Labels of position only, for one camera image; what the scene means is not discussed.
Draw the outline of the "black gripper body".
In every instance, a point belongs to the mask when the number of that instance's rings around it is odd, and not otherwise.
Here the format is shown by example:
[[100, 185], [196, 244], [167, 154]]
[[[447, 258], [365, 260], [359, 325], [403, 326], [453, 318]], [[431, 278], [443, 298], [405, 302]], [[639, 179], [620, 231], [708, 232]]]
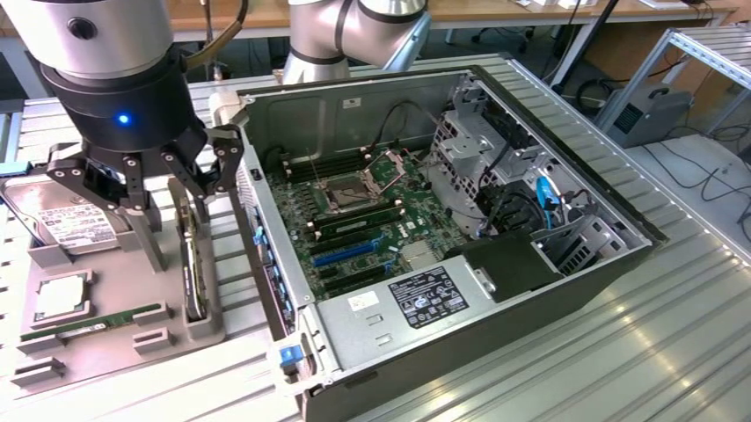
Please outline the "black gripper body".
[[84, 79], [44, 65], [41, 73], [84, 138], [99, 149], [143, 152], [173, 144], [188, 154], [207, 143], [184, 78], [185, 61], [164, 56], [143, 72]]

